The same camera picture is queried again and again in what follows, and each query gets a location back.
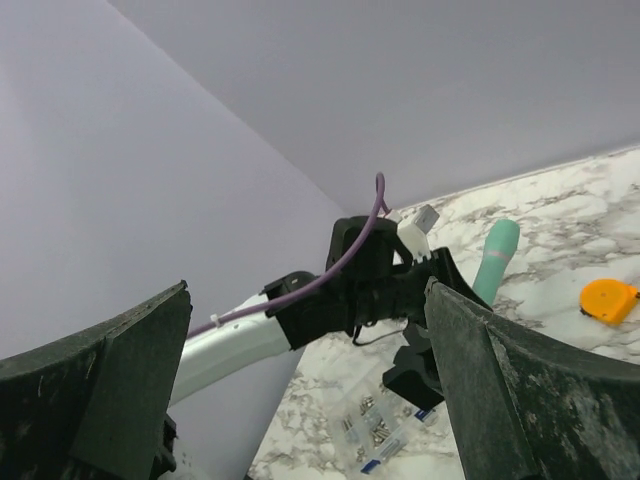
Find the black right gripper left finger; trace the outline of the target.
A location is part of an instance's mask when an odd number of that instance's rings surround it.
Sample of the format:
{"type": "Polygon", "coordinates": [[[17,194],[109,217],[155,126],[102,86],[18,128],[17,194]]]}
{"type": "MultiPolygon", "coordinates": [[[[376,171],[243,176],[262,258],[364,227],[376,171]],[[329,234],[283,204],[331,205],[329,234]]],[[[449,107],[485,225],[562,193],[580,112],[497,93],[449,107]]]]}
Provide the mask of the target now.
{"type": "Polygon", "coordinates": [[[158,479],[175,471],[167,410],[190,316],[179,282],[2,360],[2,478],[158,479]]]}

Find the mint green microphone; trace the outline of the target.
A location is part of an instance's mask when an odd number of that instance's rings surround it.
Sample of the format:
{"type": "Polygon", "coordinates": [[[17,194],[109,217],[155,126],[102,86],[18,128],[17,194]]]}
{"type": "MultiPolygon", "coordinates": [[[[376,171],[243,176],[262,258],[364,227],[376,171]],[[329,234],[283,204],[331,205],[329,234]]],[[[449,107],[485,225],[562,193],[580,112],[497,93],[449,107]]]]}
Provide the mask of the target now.
{"type": "Polygon", "coordinates": [[[507,266],[519,243],[520,227],[509,219],[498,220],[489,230],[472,289],[489,307],[493,305],[507,266]]]}

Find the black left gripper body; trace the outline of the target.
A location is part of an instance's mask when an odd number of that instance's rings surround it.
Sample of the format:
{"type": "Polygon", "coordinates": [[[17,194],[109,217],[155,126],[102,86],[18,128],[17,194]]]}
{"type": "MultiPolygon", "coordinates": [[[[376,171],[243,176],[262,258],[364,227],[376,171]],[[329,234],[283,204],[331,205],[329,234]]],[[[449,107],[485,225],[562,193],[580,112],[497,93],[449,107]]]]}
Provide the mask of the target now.
{"type": "Polygon", "coordinates": [[[407,319],[427,328],[425,289],[435,275],[434,262],[424,259],[414,263],[406,272],[395,272],[376,280],[345,283],[348,304],[348,329],[353,345],[369,345],[374,340],[358,340],[363,327],[374,326],[382,320],[407,319]]]}

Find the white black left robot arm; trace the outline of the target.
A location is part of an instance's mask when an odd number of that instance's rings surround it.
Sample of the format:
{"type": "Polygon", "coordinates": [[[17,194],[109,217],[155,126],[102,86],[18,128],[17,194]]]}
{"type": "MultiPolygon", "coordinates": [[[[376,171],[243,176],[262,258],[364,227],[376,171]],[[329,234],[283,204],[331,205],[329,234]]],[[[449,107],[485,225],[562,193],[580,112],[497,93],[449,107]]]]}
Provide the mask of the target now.
{"type": "Polygon", "coordinates": [[[299,350],[335,332],[356,336],[383,320],[426,324],[425,289],[436,279],[479,305],[448,248],[416,260],[386,218],[335,222],[326,270],[285,275],[235,311],[190,333],[169,403],[175,405],[263,359],[299,350]]]}

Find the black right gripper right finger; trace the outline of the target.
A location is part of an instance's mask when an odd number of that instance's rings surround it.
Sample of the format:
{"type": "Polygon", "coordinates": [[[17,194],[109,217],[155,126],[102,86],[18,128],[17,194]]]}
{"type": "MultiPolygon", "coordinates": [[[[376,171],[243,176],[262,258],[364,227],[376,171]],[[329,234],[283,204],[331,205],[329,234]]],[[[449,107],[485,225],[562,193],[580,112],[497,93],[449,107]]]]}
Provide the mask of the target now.
{"type": "Polygon", "coordinates": [[[638,365],[525,328],[436,280],[425,314],[466,478],[638,478],[638,365]]]}

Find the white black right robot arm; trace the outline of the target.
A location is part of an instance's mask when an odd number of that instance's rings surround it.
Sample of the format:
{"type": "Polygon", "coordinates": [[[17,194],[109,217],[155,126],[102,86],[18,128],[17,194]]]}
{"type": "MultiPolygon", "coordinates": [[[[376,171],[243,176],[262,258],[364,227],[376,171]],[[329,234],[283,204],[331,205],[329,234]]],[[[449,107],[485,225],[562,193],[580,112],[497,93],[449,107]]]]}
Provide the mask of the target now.
{"type": "Polygon", "coordinates": [[[446,402],[469,479],[635,479],[639,369],[528,330],[433,275],[338,281],[254,320],[189,336],[177,284],[1,363],[5,479],[194,479],[169,406],[322,336],[405,317],[391,388],[446,402]]]}

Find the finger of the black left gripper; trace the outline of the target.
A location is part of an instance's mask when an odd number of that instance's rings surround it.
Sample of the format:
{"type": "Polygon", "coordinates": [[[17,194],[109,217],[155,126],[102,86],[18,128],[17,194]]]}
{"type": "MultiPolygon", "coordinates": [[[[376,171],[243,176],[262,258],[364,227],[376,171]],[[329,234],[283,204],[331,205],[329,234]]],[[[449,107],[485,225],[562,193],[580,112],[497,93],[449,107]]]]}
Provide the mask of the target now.
{"type": "Polygon", "coordinates": [[[403,331],[407,344],[383,376],[386,388],[419,409],[433,409],[444,401],[443,391],[426,329],[410,323],[403,331]]]}
{"type": "Polygon", "coordinates": [[[460,273],[448,247],[439,247],[432,251],[432,275],[442,284],[456,291],[477,305],[491,310],[466,282],[460,273]]]}

